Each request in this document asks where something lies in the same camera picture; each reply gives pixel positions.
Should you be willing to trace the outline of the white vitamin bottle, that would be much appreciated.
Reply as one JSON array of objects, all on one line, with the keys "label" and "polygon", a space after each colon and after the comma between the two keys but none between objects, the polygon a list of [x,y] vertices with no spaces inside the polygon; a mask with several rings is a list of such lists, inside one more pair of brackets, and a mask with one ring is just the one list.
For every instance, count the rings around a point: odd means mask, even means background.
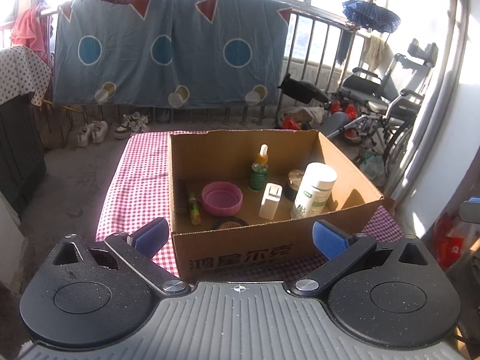
[{"label": "white vitamin bottle", "polygon": [[318,216],[324,210],[337,180],[337,172],[324,163],[307,165],[290,212],[292,219]]}]

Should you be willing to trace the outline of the white USB wall charger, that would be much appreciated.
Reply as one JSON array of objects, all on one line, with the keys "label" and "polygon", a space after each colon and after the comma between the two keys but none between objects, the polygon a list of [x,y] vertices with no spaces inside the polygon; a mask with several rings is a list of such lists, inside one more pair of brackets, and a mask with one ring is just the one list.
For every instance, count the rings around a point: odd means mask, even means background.
[{"label": "white USB wall charger", "polygon": [[281,201],[282,187],[279,184],[267,183],[260,203],[259,217],[273,220]]}]

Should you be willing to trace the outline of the gold lidded round jar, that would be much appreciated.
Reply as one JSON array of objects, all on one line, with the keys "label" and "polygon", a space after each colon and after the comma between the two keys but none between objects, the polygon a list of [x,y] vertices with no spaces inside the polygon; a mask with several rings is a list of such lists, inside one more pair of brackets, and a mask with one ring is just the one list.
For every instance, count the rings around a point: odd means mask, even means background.
[{"label": "gold lidded round jar", "polygon": [[288,173],[286,178],[286,183],[283,188],[283,195],[287,200],[291,202],[295,200],[303,177],[304,177],[304,171],[301,171],[299,169],[291,170]]}]

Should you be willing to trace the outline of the pink plastic lid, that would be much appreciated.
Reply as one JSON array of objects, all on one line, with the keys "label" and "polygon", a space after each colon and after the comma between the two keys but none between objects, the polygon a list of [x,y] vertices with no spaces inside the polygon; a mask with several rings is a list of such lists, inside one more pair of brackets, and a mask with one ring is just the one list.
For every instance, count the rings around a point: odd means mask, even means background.
[{"label": "pink plastic lid", "polygon": [[234,216],[242,208],[243,194],[235,184],[216,181],[207,184],[200,194],[206,212],[216,217]]}]

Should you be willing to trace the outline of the green glass dropper bottle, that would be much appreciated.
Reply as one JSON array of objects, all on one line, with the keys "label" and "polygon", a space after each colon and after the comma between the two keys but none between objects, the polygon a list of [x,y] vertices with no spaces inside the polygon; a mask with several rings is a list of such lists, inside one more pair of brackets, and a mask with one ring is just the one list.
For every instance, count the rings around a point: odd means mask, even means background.
[{"label": "green glass dropper bottle", "polygon": [[251,165],[248,187],[252,191],[261,191],[266,184],[269,167],[268,149],[269,147],[266,144],[262,144],[262,146],[259,148],[256,160]]}]

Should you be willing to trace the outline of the green yellow tube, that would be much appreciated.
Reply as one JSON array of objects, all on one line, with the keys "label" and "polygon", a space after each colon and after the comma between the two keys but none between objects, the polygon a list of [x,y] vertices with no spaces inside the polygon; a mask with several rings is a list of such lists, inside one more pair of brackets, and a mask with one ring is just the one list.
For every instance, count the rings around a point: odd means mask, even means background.
[{"label": "green yellow tube", "polygon": [[199,225],[201,223],[201,217],[199,212],[199,203],[195,196],[195,193],[188,192],[188,204],[190,212],[190,222],[192,225]]}]

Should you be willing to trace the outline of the light plastic bag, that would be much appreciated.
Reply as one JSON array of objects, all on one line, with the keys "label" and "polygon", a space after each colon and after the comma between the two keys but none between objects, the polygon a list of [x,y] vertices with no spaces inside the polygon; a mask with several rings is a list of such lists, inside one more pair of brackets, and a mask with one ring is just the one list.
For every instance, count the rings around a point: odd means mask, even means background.
[{"label": "light plastic bag", "polygon": [[360,170],[375,186],[381,188],[385,185],[386,171],[381,155],[368,152],[360,164]]}]

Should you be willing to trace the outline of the red snack package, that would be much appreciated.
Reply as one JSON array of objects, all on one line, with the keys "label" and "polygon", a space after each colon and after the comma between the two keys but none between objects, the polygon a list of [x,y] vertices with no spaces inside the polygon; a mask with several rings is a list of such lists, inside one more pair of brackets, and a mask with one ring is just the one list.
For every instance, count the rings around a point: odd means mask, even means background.
[{"label": "red snack package", "polygon": [[435,221],[433,243],[436,260],[444,271],[460,259],[467,234],[466,223],[459,217],[453,219],[443,213]]}]

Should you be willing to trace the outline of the white sneaker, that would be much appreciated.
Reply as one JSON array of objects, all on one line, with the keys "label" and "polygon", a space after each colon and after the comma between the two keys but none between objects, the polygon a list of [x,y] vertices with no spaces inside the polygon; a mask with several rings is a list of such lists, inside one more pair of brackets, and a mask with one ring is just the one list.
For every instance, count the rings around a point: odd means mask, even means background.
[{"label": "white sneaker", "polygon": [[92,126],[92,140],[94,144],[101,144],[108,133],[108,124],[105,120],[94,121],[91,124]]},{"label": "white sneaker", "polygon": [[78,134],[76,135],[76,144],[79,148],[85,148],[89,144],[93,127],[94,125],[92,124],[85,124],[80,127]]}]

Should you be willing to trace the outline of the white sneaker right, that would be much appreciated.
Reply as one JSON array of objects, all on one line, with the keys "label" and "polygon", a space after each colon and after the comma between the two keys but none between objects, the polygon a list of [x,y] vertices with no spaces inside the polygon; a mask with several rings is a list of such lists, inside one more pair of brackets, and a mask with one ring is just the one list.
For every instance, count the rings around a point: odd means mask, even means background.
[{"label": "white sneaker right", "polygon": [[108,124],[105,120],[94,121],[91,124],[92,126],[92,140],[94,144],[101,144],[108,133]]}]

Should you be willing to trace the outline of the black folded wheelchair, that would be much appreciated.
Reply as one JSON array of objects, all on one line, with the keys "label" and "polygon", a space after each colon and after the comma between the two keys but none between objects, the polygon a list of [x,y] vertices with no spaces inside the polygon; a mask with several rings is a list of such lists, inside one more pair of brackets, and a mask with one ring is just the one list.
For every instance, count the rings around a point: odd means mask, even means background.
[{"label": "black folded wheelchair", "polygon": [[377,155],[386,176],[406,152],[439,47],[422,48],[416,39],[406,55],[396,54],[382,76],[356,67],[332,94],[329,116],[320,131],[360,147],[356,164]]}]

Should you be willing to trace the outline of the black cabinet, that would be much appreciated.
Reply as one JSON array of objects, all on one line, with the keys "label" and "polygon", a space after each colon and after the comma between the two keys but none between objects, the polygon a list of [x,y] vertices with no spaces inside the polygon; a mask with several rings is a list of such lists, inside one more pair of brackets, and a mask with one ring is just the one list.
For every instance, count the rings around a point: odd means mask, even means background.
[{"label": "black cabinet", "polygon": [[47,167],[30,96],[0,106],[1,193],[18,215],[29,204]]}]

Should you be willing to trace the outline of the metal balcony railing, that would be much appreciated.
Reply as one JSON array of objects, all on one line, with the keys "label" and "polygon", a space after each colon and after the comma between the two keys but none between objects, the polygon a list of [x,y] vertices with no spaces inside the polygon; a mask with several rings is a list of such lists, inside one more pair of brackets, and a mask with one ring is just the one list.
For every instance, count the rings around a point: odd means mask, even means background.
[{"label": "metal balcony railing", "polygon": [[[295,79],[306,80],[325,92],[337,90],[347,73],[361,63],[360,47],[366,42],[364,35],[352,24],[341,25],[326,17],[301,10],[292,10],[286,37],[286,50],[282,59],[283,75],[289,73]],[[227,125],[234,117],[240,125],[250,122],[262,125],[264,119],[277,118],[286,107],[297,107],[298,101],[278,91],[276,102],[267,105],[227,106],[217,108],[153,107],[151,119],[175,123],[185,119],[188,124],[203,120],[210,125],[221,121]]]}]

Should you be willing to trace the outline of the dark blue dotted umbrella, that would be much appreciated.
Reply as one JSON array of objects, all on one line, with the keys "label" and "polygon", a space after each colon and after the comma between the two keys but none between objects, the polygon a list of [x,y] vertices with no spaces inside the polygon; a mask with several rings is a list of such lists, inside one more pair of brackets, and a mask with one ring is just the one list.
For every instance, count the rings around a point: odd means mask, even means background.
[{"label": "dark blue dotted umbrella", "polygon": [[400,17],[393,11],[362,0],[344,2],[343,14],[358,27],[379,33],[394,33],[401,23]]}]

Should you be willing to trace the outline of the pink hanging garment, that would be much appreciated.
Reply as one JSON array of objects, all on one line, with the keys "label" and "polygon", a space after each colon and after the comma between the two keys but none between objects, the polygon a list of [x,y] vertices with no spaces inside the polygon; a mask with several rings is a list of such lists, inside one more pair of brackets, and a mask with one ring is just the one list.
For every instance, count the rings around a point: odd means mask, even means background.
[{"label": "pink hanging garment", "polygon": [[47,5],[39,3],[35,7],[18,14],[10,34],[13,46],[28,47],[44,63],[50,59],[50,18],[41,16]]}]

